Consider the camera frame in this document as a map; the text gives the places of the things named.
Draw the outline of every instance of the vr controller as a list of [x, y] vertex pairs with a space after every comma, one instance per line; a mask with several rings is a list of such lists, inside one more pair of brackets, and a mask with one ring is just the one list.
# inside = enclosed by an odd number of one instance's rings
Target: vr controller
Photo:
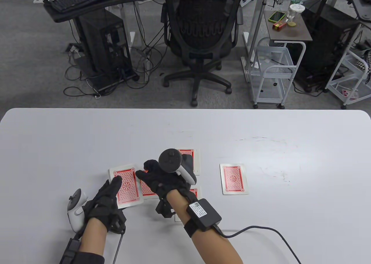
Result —
[[84, 226], [85, 214], [82, 206], [88, 200], [88, 196], [78, 189], [75, 193], [69, 197], [69, 203], [67, 206], [67, 215], [73, 232], [77, 233]]
[[159, 166], [168, 173], [175, 172], [183, 177], [189, 184], [197, 183], [196, 175], [193, 172], [193, 158], [191, 155], [182, 155], [177, 149], [167, 149], [159, 157]]

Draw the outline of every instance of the hand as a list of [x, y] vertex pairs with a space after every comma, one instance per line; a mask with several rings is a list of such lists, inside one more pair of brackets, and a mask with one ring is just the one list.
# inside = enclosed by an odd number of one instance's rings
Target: hand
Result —
[[89, 219], [96, 218], [110, 231], [117, 219], [116, 195], [122, 185], [121, 176], [114, 177], [111, 184], [107, 180], [99, 189], [97, 195], [88, 201], [82, 208], [85, 214], [85, 226]]
[[135, 172], [135, 175], [146, 183], [160, 199], [166, 199], [169, 191], [174, 189], [185, 189], [189, 191], [191, 188], [191, 185], [175, 172], [167, 173], [163, 171], [159, 166], [159, 162], [156, 160], [146, 161], [143, 167], [148, 172], [138, 170]]

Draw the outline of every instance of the black sleeve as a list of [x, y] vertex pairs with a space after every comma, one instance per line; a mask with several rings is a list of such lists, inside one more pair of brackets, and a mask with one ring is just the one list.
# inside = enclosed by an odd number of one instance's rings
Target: black sleeve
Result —
[[104, 264], [104, 257], [90, 252], [77, 252], [72, 264]]

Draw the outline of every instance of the office chair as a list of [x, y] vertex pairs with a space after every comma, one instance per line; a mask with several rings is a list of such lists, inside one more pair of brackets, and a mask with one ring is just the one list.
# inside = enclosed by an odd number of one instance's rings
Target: office chair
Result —
[[243, 23], [240, 0], [165, 0], [161, 13], [164, 40], [190, 70], [164, 77], [163, 86], [173, 79], [193, 78], [191, 106], [197, 106], [202, 79], [219, 83], [231, 94], [231, 83], [209, 71], [221, 69], [221, 58], [236, 46], [238, 26]]

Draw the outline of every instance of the cup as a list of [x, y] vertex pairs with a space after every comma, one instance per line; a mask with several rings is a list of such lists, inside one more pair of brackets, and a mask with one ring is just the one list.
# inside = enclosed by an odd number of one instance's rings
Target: cup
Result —
[[287, 25], [288, 26], [296, 26], [295, 20], [304, 12], [305, 7], [300, 4], [291, 4], [289, 7], [289, 12], [287, 15]]

